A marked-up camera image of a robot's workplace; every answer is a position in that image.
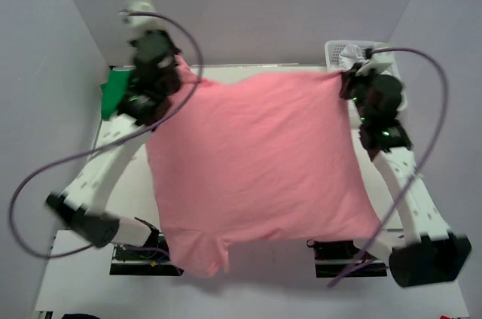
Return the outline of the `pink t shirt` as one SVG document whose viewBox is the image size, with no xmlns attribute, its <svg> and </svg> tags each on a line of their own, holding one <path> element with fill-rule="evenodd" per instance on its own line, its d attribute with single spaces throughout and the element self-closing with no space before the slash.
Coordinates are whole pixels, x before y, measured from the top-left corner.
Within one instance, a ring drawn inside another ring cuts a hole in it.
<svg viewBox="0 0 482 319">
<path fill-rule="evenodd" d="M 198 80 L 178 59 L 179 112 L 146 142 L 172 263 L 201 278 L 229 268 L 232 245 L 369 238 L 379 218 L 352 144 L 341 79 L 271 72 Z"/>
</svg>

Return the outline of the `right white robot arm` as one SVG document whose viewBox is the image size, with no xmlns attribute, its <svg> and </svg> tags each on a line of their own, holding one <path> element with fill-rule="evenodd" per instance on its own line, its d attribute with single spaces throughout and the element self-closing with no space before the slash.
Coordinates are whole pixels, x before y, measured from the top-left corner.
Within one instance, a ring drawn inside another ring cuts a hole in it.
<svg viewBox="0 0 482 319">
<path fill-rule="evenodd" d="M 341 80 L 340 97 L 354 102 L 361 145 L 393 200 L 372 238 L 349 232 L 340 239 L 341 251 L 357 260 L 369 254 L 385 263 L 400 287 L 455 281 L 471 243 L 466 235 L 453 233 L 420 177 L 413 145 L 398 120 L 402 83 L 374 71 L 345 71 Z"/>
</svg>

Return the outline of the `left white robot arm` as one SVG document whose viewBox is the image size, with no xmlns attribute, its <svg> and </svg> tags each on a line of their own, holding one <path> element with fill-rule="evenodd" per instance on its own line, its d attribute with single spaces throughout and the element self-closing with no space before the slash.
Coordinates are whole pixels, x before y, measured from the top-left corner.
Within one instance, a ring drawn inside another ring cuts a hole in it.
<svg viewBox="0 0 482 319">
<path fill-rule="evenodd" d="M 164 30 L 148 30 L 131 42 L 131 70 L 113 69 L 101 86 L 102 119 L 109 124 L 97 153 L 62 193 L 51 193 L 47 207 L 92 246 L 133 246 L 144 258 L 159 249 L 160 231 L 139 218 L 119 217 L 106 206 L 134 154 L 147 141 L 154 123 L 166 117 L 171 95 L 182 86 L 176 70 L 180 50 Z"/>
</svg>

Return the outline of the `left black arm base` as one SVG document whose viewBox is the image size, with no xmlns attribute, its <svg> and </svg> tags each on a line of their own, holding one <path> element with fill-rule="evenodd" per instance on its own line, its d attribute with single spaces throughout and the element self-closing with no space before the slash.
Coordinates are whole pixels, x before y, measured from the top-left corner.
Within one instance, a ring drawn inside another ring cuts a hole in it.
<svg viewBox="0 0 482 319">
<path fill-rule="evenodd" d="M 122 245 L 115 245 L 111 257 L 109 275 L 180 277 L 184 270 L 174 266 L 169 256 L 169 247 L 163 233 L 157 242 L 148 245 L 156 250 L 131 250 Z"/>
</svg>

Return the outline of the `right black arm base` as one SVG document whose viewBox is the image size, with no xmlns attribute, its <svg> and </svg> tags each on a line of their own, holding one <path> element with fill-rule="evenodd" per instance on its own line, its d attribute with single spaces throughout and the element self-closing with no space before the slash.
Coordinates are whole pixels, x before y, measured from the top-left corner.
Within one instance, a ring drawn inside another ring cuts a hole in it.
<svg viewBox="0 0 482 319">
<path fill-rule="evenodd" d="M 343 267 L 350 264 L 358 253 L 353 241 L 316 242 L 307 240 L 306 245 L 313 250 L 317 278 L 335 278 Z M 366 264 L 363 268 L 351 272 L 348 278 L 381 278 L 387 277 L 388 267 L 384 262 L 375 259 L 368 253 L 355 262 L 357 266 Z"/>
</svg>

